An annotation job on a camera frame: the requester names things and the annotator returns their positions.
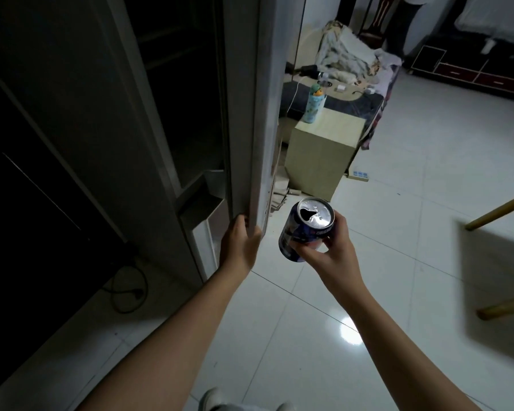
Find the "person's left hand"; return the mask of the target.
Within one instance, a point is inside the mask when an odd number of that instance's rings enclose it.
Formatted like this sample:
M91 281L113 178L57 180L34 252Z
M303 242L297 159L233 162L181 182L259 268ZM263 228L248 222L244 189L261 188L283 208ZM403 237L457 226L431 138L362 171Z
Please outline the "person's left hand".
M254 267L256 257L245 257L246 237L252 233L247 231L248 217L239 214L231 221L225 232L220 247L220 269L236 271L245 276Z

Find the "person's right hand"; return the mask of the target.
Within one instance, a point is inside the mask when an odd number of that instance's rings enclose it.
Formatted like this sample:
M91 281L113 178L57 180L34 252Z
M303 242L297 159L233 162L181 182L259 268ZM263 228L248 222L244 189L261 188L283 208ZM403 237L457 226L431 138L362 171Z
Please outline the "person's right hand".
M351 299L364 290L355 247L350 240L345 217L334 210L336 221L333 234L325 238L328 251L300 255L320 276L325 287L338 300Z

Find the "blue drink can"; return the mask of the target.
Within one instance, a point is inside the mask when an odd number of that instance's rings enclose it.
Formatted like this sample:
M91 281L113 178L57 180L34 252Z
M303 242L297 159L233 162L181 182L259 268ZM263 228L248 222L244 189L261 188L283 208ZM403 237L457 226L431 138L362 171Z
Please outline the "blue drink can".
M305 197L292 207L278 240L281 254L292 262L304 262L290 243L298 242L317 250L335 227L336 216L330 203Z

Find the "grey refrigerator door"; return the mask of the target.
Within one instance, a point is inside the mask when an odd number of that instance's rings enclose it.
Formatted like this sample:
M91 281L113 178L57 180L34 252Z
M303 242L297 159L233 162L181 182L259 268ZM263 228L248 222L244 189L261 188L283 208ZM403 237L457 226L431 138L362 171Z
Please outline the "grey refrigerator door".
M213 0L221 166L181 209L202 282L219 266L220 241L238 214L266 232L278 165L282 88L296 10L304 0Z

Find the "person's left forearm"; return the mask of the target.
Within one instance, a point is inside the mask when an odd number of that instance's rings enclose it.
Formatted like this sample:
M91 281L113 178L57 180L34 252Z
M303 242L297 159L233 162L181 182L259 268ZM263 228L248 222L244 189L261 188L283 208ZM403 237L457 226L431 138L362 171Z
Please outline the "person's left forearm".
M223 262L75 411L182 411L226 308L251 268L241 258Z

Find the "flattened cardboard pieces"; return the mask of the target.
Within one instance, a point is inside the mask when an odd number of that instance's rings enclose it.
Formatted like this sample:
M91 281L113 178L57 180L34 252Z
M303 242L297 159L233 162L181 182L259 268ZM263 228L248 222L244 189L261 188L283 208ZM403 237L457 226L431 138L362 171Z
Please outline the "flattened cardboard pieces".
M279 211L287 200L288 196L301 196L301 190L289 187L289 177L285 168L285 159L288 146L282 141L276 149L275 165L272 178L272 189L270 193L269 216Z

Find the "beige wooden nightstand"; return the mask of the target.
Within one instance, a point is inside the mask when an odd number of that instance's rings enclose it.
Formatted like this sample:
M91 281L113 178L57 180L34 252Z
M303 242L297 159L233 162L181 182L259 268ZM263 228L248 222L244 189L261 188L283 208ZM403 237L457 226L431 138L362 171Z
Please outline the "beige wooden nightstand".
M292 129L285 160L289 187L330 202L357 150L366 120L328 108Z

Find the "green patterned drink bottle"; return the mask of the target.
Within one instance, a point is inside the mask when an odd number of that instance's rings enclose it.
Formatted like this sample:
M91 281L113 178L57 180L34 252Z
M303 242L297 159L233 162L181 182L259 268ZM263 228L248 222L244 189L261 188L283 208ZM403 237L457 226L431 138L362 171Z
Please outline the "green patterned drink bottle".
M322 110L326 94L322 85L318 82L311 85L308 93L306 108L302 116L302 122L314 123L320 110Z

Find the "dark bed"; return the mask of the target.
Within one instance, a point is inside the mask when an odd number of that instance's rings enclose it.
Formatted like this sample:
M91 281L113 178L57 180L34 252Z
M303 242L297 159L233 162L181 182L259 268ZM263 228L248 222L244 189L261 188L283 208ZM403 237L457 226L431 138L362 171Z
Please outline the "dark bed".
M295 69L315 64L321 37L322 29L319 28L301 34L297 47L292 46L295 53ZM384 114L400 69L401 67L393 67L392 72L382 73L377 84L361 81L348 84L328 75L330 85L325 89L327 96L325 108L366 120L361 136L363 150L370 148L371 140ZM316 80L300 77L295 72L286 75L282 90L280 118L287 117L295 121L301 119L306 107L308 91L315 82Z

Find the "white shoe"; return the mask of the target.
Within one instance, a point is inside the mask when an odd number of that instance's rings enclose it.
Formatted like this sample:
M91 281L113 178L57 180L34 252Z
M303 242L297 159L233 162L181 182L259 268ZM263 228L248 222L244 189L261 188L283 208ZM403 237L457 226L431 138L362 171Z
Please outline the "white shoe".
M200 398L198 411L228 411L230 405L219 387L213 387Z

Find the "wooden furniture leg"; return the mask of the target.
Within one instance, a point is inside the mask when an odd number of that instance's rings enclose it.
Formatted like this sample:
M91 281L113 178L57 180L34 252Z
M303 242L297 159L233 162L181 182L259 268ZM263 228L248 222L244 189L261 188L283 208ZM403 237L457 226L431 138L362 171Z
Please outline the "wooden furniture leg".
M477 230L495 220L514 212L514 199L464 225L466 231Z
M476 316L483 321L491 321L512 315L514 315L514 298L476 310Z

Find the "crumpled light blanket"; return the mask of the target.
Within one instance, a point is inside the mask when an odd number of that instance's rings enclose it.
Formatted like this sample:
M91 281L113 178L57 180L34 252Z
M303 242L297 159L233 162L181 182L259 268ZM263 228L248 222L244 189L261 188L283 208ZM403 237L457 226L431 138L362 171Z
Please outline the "crumpled light blanket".
M372 49L348 26L332 20L322 29L315 65L340 82L377 84L382 73L401 67L402 60L382 48Z

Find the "dark red low cabinet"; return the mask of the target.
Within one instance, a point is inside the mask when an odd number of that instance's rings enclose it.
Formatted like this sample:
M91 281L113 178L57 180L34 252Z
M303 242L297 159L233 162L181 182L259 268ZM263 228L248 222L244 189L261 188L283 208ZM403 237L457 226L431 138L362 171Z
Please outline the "dark red low cabinet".
M408 72L514 98L514 44L497 42L483 53L486 41L432 35L410 59Z

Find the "dark wooden chair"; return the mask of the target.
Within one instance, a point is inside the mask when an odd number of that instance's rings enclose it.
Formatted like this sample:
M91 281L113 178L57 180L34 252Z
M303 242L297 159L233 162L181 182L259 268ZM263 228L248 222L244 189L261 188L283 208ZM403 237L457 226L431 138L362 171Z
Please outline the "dark wooden chair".
M357 0L340 0L336 14L336 21L340 22L343 26L348 27L355 12L356 1ZM385 40L385 36L382 31L383 23L395 1L396 0L378 0L375 13L367 26L366 23L370 16L370 9L375 0L368 1L367 8L361 19L359 30L353 31L353 33L370 48L379 49L382 47Z

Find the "white mattress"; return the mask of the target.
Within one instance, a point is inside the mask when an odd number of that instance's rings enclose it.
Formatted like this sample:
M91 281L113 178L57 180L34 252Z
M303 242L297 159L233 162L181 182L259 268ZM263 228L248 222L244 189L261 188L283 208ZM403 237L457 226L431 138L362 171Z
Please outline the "white mattress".
M514 0L467 0L454 26L514 44Z

